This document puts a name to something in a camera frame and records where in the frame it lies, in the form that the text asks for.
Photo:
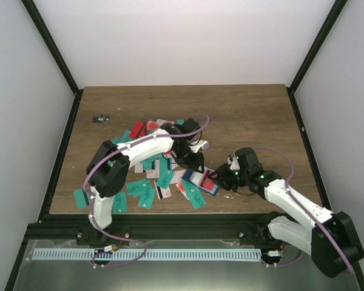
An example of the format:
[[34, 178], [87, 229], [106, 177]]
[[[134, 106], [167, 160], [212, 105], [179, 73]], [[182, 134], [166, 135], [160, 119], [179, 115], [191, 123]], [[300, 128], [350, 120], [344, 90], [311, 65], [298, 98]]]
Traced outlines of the blue card holder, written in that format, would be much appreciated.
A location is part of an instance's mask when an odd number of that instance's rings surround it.
[[213, 170], [207, 167], [205, 167], [203, 173], [195, 172], [193, 170], [186, 170], [182, 176], [182, 180], [195, 185], [200, 190], [211, 196], [216, 196], [220, 187], [216, 185], [211, 179], [209, 179], [209, 175], [212, 172]]

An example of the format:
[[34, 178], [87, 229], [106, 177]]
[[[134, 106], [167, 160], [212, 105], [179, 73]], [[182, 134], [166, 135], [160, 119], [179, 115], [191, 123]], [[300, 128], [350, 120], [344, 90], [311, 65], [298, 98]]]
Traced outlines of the red card black stripe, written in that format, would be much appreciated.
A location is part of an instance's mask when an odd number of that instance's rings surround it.
[[214, 182], [209, 178], [209, 175], [212, 173], [212, 170], [206, 170], [201, 181], [200, 181], [200, 187], [212, 191], [212, 189], [215, 187]]

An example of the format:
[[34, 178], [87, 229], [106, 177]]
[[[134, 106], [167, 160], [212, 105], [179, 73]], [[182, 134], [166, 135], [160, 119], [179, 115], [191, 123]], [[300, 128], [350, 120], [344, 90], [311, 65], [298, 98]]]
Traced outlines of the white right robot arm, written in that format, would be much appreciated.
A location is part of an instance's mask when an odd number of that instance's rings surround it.
[[257, 229], [258, 239], [272, 244], [276, 239], [290, 243], [309, 255], [325, 276], [352, 273], [364, 258], [364, 249], [351, 217], [345, 212], [319, 206], [301, 195], [273, 170], [265, 170], [254, 149], [245, 147], [229, 155], [209, 178], [219, 187], [236, 192], [242, 187], [279, 206], [278, 216]]

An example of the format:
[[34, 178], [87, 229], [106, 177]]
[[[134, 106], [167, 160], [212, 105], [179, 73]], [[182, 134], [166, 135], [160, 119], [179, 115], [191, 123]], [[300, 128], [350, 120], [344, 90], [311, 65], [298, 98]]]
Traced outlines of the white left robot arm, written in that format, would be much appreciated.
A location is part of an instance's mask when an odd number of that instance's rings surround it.
[[164, 124], [152, 133], [129, 142], [103, 142], [86, 169], [83, 190], [90, 195], [90, 237], [99, 245], [112, 237], [112, 206], [115, 195], [126, 183], [129, 170], [154, 155], [171, 151], [180, 167], [203, 172], [204, 156], [200, 146], [190, 144], [208, 125], [210, 118], [199, 125], [192, 118], [182, 125]]

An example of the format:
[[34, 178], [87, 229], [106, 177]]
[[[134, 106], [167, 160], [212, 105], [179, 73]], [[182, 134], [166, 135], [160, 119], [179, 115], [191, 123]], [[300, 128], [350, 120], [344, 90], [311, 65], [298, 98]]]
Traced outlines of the white red blotch card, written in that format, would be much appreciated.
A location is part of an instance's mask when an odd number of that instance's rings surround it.
[[148, 131], [155, 131], [165, 124], [175, 124], [175, 123], [173, 121], [168, 121], [164, 119], [157, 119], [156, 121], [150, 120], [147, 122], [147, 129]]

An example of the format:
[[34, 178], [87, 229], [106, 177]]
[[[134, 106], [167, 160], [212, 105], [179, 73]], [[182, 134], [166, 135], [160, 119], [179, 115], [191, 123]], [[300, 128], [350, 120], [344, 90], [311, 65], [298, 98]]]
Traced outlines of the red black striped card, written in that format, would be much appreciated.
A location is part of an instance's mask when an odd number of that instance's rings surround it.
[[136, 123], [130, 133], [129, 137], [132, 139], [138, 139], [147, 135], [147, 122]]

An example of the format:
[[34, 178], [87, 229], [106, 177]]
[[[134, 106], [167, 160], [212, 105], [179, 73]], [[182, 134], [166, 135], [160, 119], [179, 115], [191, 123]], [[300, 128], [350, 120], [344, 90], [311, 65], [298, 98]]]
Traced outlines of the teal VIP card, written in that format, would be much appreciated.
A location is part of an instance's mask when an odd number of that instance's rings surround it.
[[127, 197], [125, 192], [119, 192], [113, 200], [113, 213], [121, 214], [127, 212]]
[[151, 187], [151, 186], [146, 187], [146, 189], [142, 191], [142, 194], [138, 201], [138, 207], [141, 207], [144, 209], [151, 209], [155, 194], [156, 194], [156, 190], [153, 187]]
[[185, 180], [182, 180], [182, 183], [186, 195], [189, 198], [189, 201], [194, 209], [199, 209], [206, 205], [206, 200], [204, 199], [203, 195], [201, 194], [197, 186]]

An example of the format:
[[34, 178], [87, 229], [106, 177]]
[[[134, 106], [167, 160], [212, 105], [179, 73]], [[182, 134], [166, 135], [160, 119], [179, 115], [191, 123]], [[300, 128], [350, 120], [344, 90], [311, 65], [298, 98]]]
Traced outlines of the teal card black stripe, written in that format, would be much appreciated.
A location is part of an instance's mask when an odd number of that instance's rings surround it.
[[83, 189], [77, 189], [73, 194], [78, 209], [84, 209], [90, 205], [90, 196]]

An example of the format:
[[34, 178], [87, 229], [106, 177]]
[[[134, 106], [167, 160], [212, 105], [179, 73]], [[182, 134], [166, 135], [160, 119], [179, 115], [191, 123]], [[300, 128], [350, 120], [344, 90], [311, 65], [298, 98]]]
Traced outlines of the light blue slotted strip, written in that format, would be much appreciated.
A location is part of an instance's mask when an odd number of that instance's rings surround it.
[[97, 249], [36, 248], [33, 260], [77, 260], [92, 258], [100, 261], [130, 261], [140, 255], [144, 261], [251, 261], [259, 262], [259, 249], [120, 249], [115, 253], [101, 254]]

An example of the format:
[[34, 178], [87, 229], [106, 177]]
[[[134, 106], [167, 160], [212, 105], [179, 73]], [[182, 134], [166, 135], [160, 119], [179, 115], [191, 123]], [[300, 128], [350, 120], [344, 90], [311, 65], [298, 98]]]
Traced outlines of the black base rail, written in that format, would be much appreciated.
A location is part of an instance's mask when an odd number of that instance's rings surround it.
[[[139, 241], [220, 239], [257, 248], [274, 247], [282, 241], [274, 239], [266, 225], [278, 216], [278, 212], [113, 215], [106, 231]], [[25, 238], [74, 239], [77, 244], [87, 246], [114, 242], [96, 230], [87, 215], [48, 215], [41, 223], [29, 224]]]

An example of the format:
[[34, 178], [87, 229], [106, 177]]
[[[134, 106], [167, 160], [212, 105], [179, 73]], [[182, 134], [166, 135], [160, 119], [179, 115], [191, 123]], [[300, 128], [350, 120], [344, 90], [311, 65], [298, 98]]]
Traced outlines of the black frame post right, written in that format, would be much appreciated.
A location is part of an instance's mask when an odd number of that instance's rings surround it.
[[318, 52], [320, 51], [322, 45], [330, 34], [333, 26], [338, 20], [341, 12], [345, 8], [348, 0], [335, 0], [331, 9], [329, 10], [322, 26], [320, 27], [315, 39], [312, 42], [300, 68], [295, 74], [294, 79], [291, 82], [291, 85], [288, 87], [290, 93], [295, 93], [299, 88], [301, 82], [306, 76], [310, 66], [314, 62]]

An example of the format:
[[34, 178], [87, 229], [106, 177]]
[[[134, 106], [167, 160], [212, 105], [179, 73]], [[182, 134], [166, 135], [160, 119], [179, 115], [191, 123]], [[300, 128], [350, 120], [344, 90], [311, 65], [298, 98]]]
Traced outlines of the black frame post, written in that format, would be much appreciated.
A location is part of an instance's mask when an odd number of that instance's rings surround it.
[[42, 37], [42, 40], [44, 41], [48, 51], [58, 66], [62, 76], [66, 80], [67, 85], [71, 89], [72, 93], [77, 95], [80, 92], [80, 89], [74, 80], [61, 52], [59, 51], [59, 48], [56, 45], [56, 42], [51, 35], [45, 21], [43, 20], [43, 17], [40, 14], [35, 2], [32, 0], [21, 0], [21, 3], [34, 23], [38, 33]]
[[331, 9], [329, 10], [322, 26], [320, 27], [315, 39], [312, 42], [300, 68], [295, 74], [294, 79], [291, 82], [291, 85], [288, 87], [290, 93], [295, 93], [299, 88], [301, 82], [306, 76], [310, 66], [314, 62], [318, 52], [320, 51], [322, 45], [330, 34], [333, 26], [338, 20], [341, 12], [345, 8], [348, 0], [335, 0]]

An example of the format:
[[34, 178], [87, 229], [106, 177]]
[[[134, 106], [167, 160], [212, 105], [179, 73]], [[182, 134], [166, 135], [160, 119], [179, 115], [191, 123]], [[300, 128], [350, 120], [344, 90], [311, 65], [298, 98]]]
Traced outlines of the black frame post left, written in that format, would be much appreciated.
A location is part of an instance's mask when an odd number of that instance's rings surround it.
[[34, 23], [38, 33], [42, 37], [42, 40], [44, 41], [48, 51], [58, 66], [62, 76], [66, 80], [67, 85], [71, 89], [72, 93], [77, 95], [80, 92], [80, 89], [74, 80], [61, 52], [59, 51], [59, 48], [56, 45], [56, 42], [51, 35], [45, 21], [43, 20], [43, 17], [40, 14], [35, 2], [32, 0], [21, 0], [21, 3]]

